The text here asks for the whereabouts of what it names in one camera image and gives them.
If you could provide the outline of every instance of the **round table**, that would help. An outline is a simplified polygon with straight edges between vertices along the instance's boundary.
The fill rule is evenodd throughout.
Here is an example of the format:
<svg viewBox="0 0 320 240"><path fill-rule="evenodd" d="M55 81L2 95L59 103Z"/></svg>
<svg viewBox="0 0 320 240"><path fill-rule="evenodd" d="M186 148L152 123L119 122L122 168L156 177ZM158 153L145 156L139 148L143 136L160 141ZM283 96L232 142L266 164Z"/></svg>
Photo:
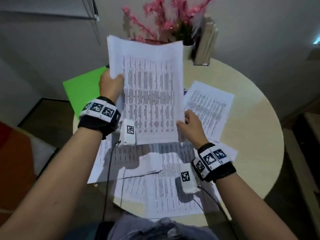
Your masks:
<svg viewBox="0 0 320 240"><path fill-rule="evenodd" d="M184 62L184 88L195 79L234 94L233 104L220 141L236 149L234 166L243 180L261 197L269 193L276 182L284 156L284 141L278 117L268 99L256 85L232 67L215 59L209 66L193 66ZM78 120L73 122L74 132ZM105 184L98 186L105 190ZM143 217L142 204L114 198L122 209ZM206 226L204 214L173 217L186 225Z"/></svg>

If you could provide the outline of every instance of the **cable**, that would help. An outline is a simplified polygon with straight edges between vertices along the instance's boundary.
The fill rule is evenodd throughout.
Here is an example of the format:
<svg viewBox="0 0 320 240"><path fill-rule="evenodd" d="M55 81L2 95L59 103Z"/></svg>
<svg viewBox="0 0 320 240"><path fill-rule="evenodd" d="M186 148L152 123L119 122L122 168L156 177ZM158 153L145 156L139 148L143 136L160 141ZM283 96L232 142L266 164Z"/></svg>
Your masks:
<svg viewBox="0 0 320 240"><path fill-rule="evenodd" d="M218 205L219 209L223 212L224 216L226 217L226 220L228 221L229 226L230 226L230 228L231 228L231 230L232 230L232 232L233 232L236 240L239 240L239 239L238 239L238 236L237 236L237 234L236 234L236 231L234 230L233 226L231 225L231 222L229 221L229 219L228 219L228 217L227 217L227 214L226 214L225 211L222 209L222 207L220 206L220 204L216 201L216 199L215 199L206 189L204 189L204 188L201 187L201 186L198 186L198 188L201 189L201 190L203 190L204 192L206 192L206 193L214 200L214 202Z"/></svg>
<svg viewBox="0 0 320 240"><path fill-rule="evenodd" d="M110 168L111 168L111 160L112 160L112 154L113 154L113 150L115 149L115 147L117 145L119 145L121 141L118 141L117 143L115 143L111 149L111 153L110 153L110 160L109 160L109 168L108 168L108 175L107 175L107 178L106 178L106 195L105 195L105 198L104 198L104 207L103 207L103 215L102 215L102 220L101 222L103 222L104 220L104 216L106 214L106 207L107 207L107 197L108 197L108 186L109 186L109 177L110 177Z"/></svg>

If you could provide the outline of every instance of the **forearm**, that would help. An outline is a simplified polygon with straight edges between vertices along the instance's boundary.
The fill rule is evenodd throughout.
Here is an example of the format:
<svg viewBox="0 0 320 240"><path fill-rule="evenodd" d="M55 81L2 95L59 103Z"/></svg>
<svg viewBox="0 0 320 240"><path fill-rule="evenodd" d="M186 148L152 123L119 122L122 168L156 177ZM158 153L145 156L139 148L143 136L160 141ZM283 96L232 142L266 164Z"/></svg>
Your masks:
<svg viewBox="0 0 320 240"><path fill-rule="evenodd" d="M230 215L248 239L297 240L288 226L238 174L218 179L216 186Z"/></svg>
<svg viewBox="0 0 320 240"><path fill-rule="evenodd" d="M2 226L0 238L60 238L86 187L101 139L101 132L79 128Z"/></svg>

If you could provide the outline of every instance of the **hand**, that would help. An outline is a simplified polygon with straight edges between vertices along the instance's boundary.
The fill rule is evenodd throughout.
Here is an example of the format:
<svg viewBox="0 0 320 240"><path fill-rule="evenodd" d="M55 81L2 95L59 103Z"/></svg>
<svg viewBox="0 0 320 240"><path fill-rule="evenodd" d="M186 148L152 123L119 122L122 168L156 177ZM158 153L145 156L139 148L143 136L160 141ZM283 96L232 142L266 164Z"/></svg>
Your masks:
<svg viewBox="0 0 320 240"><path fill-rule="evenodd" d="M119 74L115 79L110 77L110 69L107 69L100 77L100 96L107 97L114 104L123 91L123 76Z"/></svg>
<svg viewBox="0 0 320 240"><path fill-rule="evenodd" d="M202 123L198 116L192 111L185 112L186 123L181 120L177 121L177 127L188 141L190 141L196 149L199 149L209 141L202 129Z"/></svg>

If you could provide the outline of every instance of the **green paper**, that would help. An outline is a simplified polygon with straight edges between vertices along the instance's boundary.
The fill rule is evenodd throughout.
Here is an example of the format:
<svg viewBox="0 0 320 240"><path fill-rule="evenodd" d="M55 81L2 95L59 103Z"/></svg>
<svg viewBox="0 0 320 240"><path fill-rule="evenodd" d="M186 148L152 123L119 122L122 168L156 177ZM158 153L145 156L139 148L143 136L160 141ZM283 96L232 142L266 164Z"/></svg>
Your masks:
<svg viewBox="0 0 320 240"><path fill-rule="evenodd" d="M89 101L100 96L100 76L106 69L104 66L63 82L64 89L77 118L79 118L80 112Z"/></svg>

